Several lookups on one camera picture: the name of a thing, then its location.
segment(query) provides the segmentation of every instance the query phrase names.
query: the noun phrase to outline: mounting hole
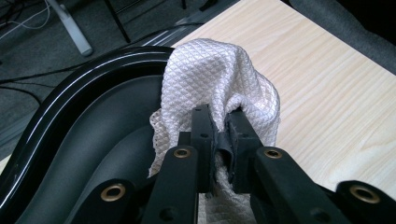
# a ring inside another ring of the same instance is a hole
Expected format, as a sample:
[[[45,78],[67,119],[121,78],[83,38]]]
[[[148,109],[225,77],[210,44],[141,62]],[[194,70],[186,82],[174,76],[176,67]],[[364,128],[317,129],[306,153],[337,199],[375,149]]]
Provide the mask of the mounting hole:
[[[177,209],[174,207],[167,207],[161,210],[160,219],[162,221],[173,221],[177,218]]]
[[[310,214],[318,222],[328,223],[332,220],[329,214],[327,214],[325,211],[323,211],[320,208],[311,209]]]
[[[355,198],[366,203],[379,203],[381,201],[375,192],[364,186],[353,185],[349,188],[349,191]]]
[[[115,202],[125,194],[125,187],[122,184],[114,184],[105,188],[101,193],[101,198],[105,202]]]
[[[265,156],[272,158],[272,159],[279,159],[282,157],[282,153],[280,153],[274,149],[265,149],[264,154],[265,154]]]
[[[174,156],[178,157],[178,158],[187,158],[191,155],[191,151],[189,149],[186,148],[180,148],[180,149],[176,149],[174,151]]]

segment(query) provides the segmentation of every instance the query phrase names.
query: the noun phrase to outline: textured cloth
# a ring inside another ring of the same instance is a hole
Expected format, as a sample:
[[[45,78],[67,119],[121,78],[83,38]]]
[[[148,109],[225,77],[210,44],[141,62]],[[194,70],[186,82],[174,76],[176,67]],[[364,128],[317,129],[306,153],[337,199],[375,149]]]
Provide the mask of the textured cloth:
[[[191,130],[191,110],[209,104],[220,132],[227,113],[244,111],[265,146],[273,146],[279,123],[276,89],[258,73],[240,47],[209,39],[196,39],[177,47],[163,77],[161,109],[150,122],[154,128],[156,158],[150,175],[159,172],[163,157],[177,145],[179,132]],[[254,223],[248,195],[236,195],[227,181],[221,157],[216,157],[215,193],[199,197],[199,223]]]

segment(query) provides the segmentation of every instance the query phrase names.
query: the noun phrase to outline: light wood grain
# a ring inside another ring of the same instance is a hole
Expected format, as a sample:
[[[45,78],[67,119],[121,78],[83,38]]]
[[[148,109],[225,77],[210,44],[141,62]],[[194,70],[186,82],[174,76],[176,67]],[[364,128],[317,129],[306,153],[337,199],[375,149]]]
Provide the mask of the light wood grain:
[[[276,145],[315,182],[350,179],[396,199],[396,77],[278,0],[245,0],[176,44],[243,47],[276,86]]]
[[[0,174],[3,172],[4,167],[6,167],[6,164],[7,164],[7,162],[8,162],[10,157],[11,156],[9,155],[9,156],[5,157],[3,160],[0,161]]]

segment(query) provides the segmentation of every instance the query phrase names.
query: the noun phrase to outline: curved black rim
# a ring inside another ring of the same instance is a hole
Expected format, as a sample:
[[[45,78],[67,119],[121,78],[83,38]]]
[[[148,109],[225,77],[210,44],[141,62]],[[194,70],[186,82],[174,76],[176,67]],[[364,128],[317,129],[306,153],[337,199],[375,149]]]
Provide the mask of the curved black rim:
[[[79,114],[98,96],[130,79],[163,74],[173,49],[113,52],[78,69],[35,112],[0,175],[0,220],[15,221],[32,199]]]

